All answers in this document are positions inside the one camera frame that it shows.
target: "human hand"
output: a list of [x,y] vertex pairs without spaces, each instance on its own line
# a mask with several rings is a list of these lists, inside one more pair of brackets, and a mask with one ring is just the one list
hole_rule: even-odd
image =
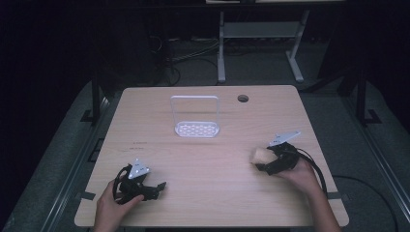
[[288,180],[307,195],[315,194],[317,190],[321,190],[313,168],[304,159],[299,159],[293,169],[281,171],[277,176]]
[[119,205],[112,195],[114,181],[108,183],[102,196],[97,201],[96,217],[94,220],[95,232],[115,231],[123,217],[139,202],[144,199],[143,195],[134,197],[124,205]]

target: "wire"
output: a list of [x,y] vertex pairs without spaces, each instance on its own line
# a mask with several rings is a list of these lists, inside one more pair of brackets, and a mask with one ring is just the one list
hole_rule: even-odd
[[354,177],[349,177],[349,176],[342,176],[342,175],[332,175],[334,178],[341,178],[341,179],[347,179],[347,180],[352,180],[352,181],[357,181],[367,187],[369,187],[370,189],[372,189],[375,193],[377,193],[380,198],[384,201],[384,203],[386,204],[386,206],[389,208],[389,211],[392,215],[392,219],[394,221],[395,224],[395,231],[398,231],[398,225],[397,225],[397,218],[395,216],[395,212],[392,208],[392,206],[389,204],[388,200],[383,196],[382,193],[380,193],[380,191],[378,191],[375,187],[371,186],[370,184],[366,183],[365,181],[362,181],[360,179],[354,178]]
[[166,82],[167,82],[168,86],[175,86],[176,84],[178,84],[178,82],[181,79],[181,72],[177,68],[174,68],[174,67],[172,67],[172,68],[168,67],[168,68],[171,69],[171,74],[172,75],[174,74],[174,72],[176,72],[178,74],[177,79],[173,83],[171,82],[171,76],[168,76],[168,78],[166,79]]
[[303,149],[300,149],[300,148],[296,148],[296,150],[298,150],[298,151],[301,151],[301,152],[303,152],[303,153],[305,153],[308,157],[310,157],[310,159],[314,162],[314,160],[313,160],[313,158],[305,151],[305,150],[303,150]]
[[190,59],[187,59],[187,60],[184,60],[184,61],[176,62],[176,64],[181,63],[181,62],[185,62],[185,61],[205,61],[205,62],[207,62],[207,63],[210,63],[210,64],[211,64],[212,66],[214,66],[216,69],[218,68],[218,66],[217,66],[214,62],[212,62],[212,61],[210,61],[210,60],[208,60],[208,59],[205,59],[205,58],[190,58]]
[[204,49],[201,49],[199,51],[195,51],[195,52],[193,52],[191,54],[188,54],[188,55],[175,57],[175,58],[172,58],[171,60],[172,61],[181,61],[181,60],[189,59],[189,58],[192,58],[192,57],[195,57],[195,56],[204,55],[204,54],[206,54],[208,52],[211,52],[211,51],[215,50],[216,48],[218,48],[219,44],[220,43],[214,43],[213,45],[211,45],[209,47],[206,47]]
[[314,160],[312,158],[309,158],[309,157],[303,155],[302,153],[296,153],[296,154],[298,154],[300,158],[302,158],[302,159],[306,160],[308,163],[310,163],[310,165],[314,168],[314,170],[316,170],[317,175],[319,176],[319,179],[320,179],[320,184],[322,186],[322,190],[325,193],[326,198],[329,198],[328,188],[326,187],[326,181],[325,181],[325,178],[323,176],[322,170],[320,170],[319,166],[316,164],[316,162],[314,162]]
[[226,51],[227,56],[244,56],[258,52],[260,47],[252,42],[252,39],[236,39],[226,45],[226,48],[233,47],[233,51]]
[[218,39],[191,39],[191,41],[198,44],[213,44],[217,42]]
[[152,50],[152,52],[154,52],[154,53],[159,52],[159,51],[161,50],[161,48],[162,48],[162,40],[161,40],[161,38],[158,37],[158,36],[150,36],[150,38],[151,38],[151,39],[157,39],[157,40],[160,42],[160,45],[159,45],[159,47],[157,48],[157,50]]

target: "beige object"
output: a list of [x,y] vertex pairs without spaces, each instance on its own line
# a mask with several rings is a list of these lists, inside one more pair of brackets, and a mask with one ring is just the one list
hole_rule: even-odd
[[253,164],[268,164],[277,159],[278,157],[274,154],[274,152],[266,148],[256,148],[250,155],[250,163]]
[[[214,138],[175,132],[170,97],[208,95],[220,99],[220,132]],[[249,97],[247,102],[238,96]],[[122,221],[140,227],[295,227],[312,220],[305,197],[280,177],[249,163],[255,148],[276,133],[300,131],[292,145],[309,152],[329,192],[337,191],[328,165],[293,86],[131,88],[124,91],[75,215],[93,226],[96,203],[109,181],[135,159],[150,173],[146,186],[166,182],[158,200],[138,204]],[[340,199],[330,200],[340,225],[348,215]]]

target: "black cable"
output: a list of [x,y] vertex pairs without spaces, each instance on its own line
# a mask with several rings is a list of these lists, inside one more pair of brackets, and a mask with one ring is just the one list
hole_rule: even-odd
[[308,157],[303,155],[302,153],[296,153],[300,158],[306,160],[308,163],[310,163],[310,165],[314,168],[314,170],[316,170],[317,175],[319,176],[319,180],[320,180],[320,185],[322,186],[322,190],[326,195],[326,198],[329,198],[328,195],[328,188],[326,186],[326,182],[325,182],[325,177],[323,176],[322,170],[320,170],[319,166],[316,164],[316,162],[314,162],[314,160],[312,158],[309,158],[310,155],[307,153]]
[[312,160],[312,161],[314,161],[313,160],[313,158],[305,151],[305,150],[303,150],[303,149],[300,149],[300,148],[296,148],[296,150],[298,150],[298,151],[301,151],[301,152],[303,152],[303,153],[305,153],[308,157],[310,157],[310,159]]
[[166,79],[168,86],[175,86],[181,80],[181,72],[175,67],[167,67],[171,69],[171,74],[177,73],[177,79],[174,82],[171,82],[171,76]]
[[162,49],[162,40],[158,36],[150,36],[150,39],[156,39],[160,42],[157,49],[151,50],[152,53],[157,54]]
[[186,59],[186,60],[176,61],[176,62],[174,62],[174,64],[178,64],[178,63],[181,63],[181,62],[187,62],[187,61],[205,61],[205,62],[210,63],[210,64],[211,64],[212,66],[214,66],[216,69],[218,68],[218,66],[217,66],[214,62],[212,62],[212,61],[210,61],[210,60],[208,60],[208,59],[205,59],[205,58],[188,58],[188,59]]
[[170,61],[170,62],[179,62],[179,61],[189,60],[192,57],[197,57],[197,56],[206,55],[206,54],[209,55],[210,52],[216,52],[218,50],[218,48],[219,48],[219,43],[215,43],[212,46],[206,47],[206,48],[201,49],[199,51],[195,51],[191,54],[182,55],[182,56],[175,57],[175,58],[170,58],[170,59],[167,59],[167,60]]
[[208,39],[208,40],[206,40],[206,41],[190,40],[190,42],[197,43],[197,44],[209,45],[209,44],[214,44],[216,40],[217,40],[217,39]]
[[258,50],[258,47],[255,44],[252,44],[254,46],[254,51],[250,51],[250,43],[244,42],[244,40],[233,40],[230,43],[226,43],[226,50],[225,50],[225,55],[226,56],[245,56],[254,52],[257,52],[255,50]]
[[392,219],[394,221],[395,224],[395,231],[398,232],[398,224],[397,224],[397,218],[395,216],[395,212],[392,208],[392,206],[389,204],[388,200],[386,199],[386,197],[383,196],[383,194],[378,191],[375,187],[371,186],[370,184],[366,183],[365,181],[362,181],[360,179],[354,178],[354,177],[348,177],[348,176],[342,176],[342,175],[332,175],[334,178],[341,178],[341,179],[347,179],[347,180],[352,180],[352,181],[357,181],[367,187],[369,187],[370,189],[372,189],[375,193],[377,193],[380,198],[384,201],[384,203],[386,204],[386,206],[389,208],[389,211],[392,215]]

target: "silver metal part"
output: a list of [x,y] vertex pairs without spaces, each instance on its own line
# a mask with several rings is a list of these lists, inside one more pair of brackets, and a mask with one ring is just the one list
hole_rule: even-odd
[[142,176],[150,172],[150,168],[146,167],[139,159],[136,159],[133,163],[129,179],[134,179],[136,177]]
[[277,133],[277,137],[272,142],[269,143],[269,146],[276,146],[276,145],[282,144],[290,140],[291,138],[298,136],[299,134],[301,134],[301,132],[298,130],[293,131],[293,132],[287,132],[287,133]]

